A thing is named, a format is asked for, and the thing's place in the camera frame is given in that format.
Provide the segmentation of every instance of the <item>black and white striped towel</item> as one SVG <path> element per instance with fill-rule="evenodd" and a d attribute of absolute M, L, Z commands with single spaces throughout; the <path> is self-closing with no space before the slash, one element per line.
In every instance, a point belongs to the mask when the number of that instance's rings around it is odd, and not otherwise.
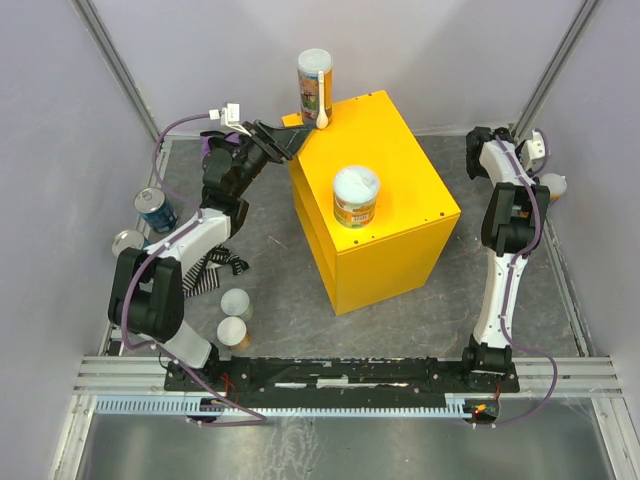
<path fill-rule="evenodd" d="M 249 264 L 222 245 L 216 245 L 189 269 L 182 279 L 184 297 L 194 297 L 220 287 L 218 267 L 231 265 L 234 275 L 240 275 Z"/>

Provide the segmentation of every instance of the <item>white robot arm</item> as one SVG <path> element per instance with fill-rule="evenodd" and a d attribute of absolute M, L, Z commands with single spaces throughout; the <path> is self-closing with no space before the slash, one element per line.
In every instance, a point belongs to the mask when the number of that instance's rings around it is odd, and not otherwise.
<path fill-rule="evenodd" d="M 153 339 L 196 369 L 216 363 L 218 351 L 184 321 L 182 277 L 242 227 L 249 204 L 241 195 L 264 166 L 292 160 L 311 133 L 307 126 L 274 128 L 259 120 L 240 126 L 238 121 L 237 112 L 224 109 L 223 124 L 243 134 L 239 143 L 227 142 L 222 132 L 208 132 L 211 151 L 203 158 L 200 215 L 144 250 L 125 249 L 118 257 L 109 302 L 114 324 L 120 325 L 128 308 L 128 330 Z M 145 260 L 148 267 L 140 273 Z M 133 278 L 140 280 L 133 284 Z M 127 291 L 133 292 L 128 305 Z"/>
<path fill-rule="evenodd" d="M 502 145 L 495 140 L 496 136 Z M 517 159 L 515 164 L 503 147 Z M 532 140 L 518 148 L 507 129 L 492 132 L 488 128 L 476 127 L 467 135 L 469 176 L 488 177 L 494 186 L 481 234 L 482 244 L 489 249 L 482 311 L 469 347 L 463 354 L 469 370 L 502 373 L 511 362 L 511 347 L 502 332 L 500 320 L 505 299 L 508 299 L 504 326 L 511 337 L 518 286 L 529 261 L 528 256 L 516 258 L 516 255 L 532 241 L 535 233 L 533 208 L 520 178 L 525 179 L 534 192 L 542 226 L 549 204 L 549 190 L 529 177 L 523 163 L 531 167 L 544 156 L 545 145 L 535 133 Z M 508 284 L 508 270 L 512 264 L 514 271 Z"/>

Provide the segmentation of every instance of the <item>metal pole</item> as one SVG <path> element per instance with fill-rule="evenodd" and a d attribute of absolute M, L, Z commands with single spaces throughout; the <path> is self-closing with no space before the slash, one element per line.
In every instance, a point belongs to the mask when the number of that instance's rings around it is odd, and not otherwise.
<path fill-rule="evenodd" d="M 133 78 L 129 73 L 129 70 L 127 70 L 126 65 L 116 51 L 111 38 L 109 38 L 107 29 L 102 23 L 102 20 L 100 20 L 95 6 L 90 0 L 71 0 L 71 2 L 78 10 L 80 17 L 89 29 L 89 33 L 91 33 L 91 36 L 98 45 L 98 48 L 102 52 L 102 56 L 115 75 L 116 80 L 122 87 L 122 90 L 133 106 L 136 114 L 140 118 L 140 121 L 144 125 L 151 138 L 154 141 L 157 140 L 158 136 L 160 135 L 160 130 L 155 124 L 151 113 L 149 112 L 149 110 L 147 110 L 147 107 L 144 104 L 142 97 L 140 96 L 140 92 L 138 92 L 138 89 L 135 86 L 135 82 L 133 81 Z"/>
<path fill-rule="evenodd" d="M 558 78 L 558 75 L 562 71 L 564 65 L 567 63 L 571 52 L 573 52 L 573 49 L 580 40 L 580 37 L 599 4 L 600 0 L 585 0 L 580 7 L 580 10 L 571 22 L 569 29 L 564 34 L 560 45 L 558 45 L 558 48 L 553 54 L 551 61 L 547 65 L 546 70 L 538 81 L 533 94 L 522 110 L 518 121 L 513 126 L 512 133 L 516 140 L 521 140 L 522 136 L 531 128 L 531 125 L 547 98 L 553 83 L 556 78 Z"/>

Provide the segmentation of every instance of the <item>spoon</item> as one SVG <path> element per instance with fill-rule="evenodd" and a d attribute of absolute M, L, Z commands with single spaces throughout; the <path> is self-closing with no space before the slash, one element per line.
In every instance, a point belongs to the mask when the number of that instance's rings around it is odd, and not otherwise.
<path fill-rule="evenodd" d="M 327 112 L 324 111 L 324 72 L 318 71 L 318 118 L 316 118 L 316 127 L 320 130 L 329 125 Z"/>

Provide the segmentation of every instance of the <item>yellow cabinet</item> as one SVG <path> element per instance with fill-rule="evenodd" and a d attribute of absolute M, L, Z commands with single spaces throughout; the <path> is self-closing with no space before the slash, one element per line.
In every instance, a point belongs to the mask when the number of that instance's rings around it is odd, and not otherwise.
<path fill-rule="evenodd" d="M 289 171 L 300 223 L 340 315 L 424 285 L 460 208 L 386 92 L 333 108 L 331 125 L 311 134 Z M 283 122 L 300 125 L 300 115 Z M 333 214 L 333 179 L 349 165 L 380 179 L 375 218 L 361 229 Z"/>

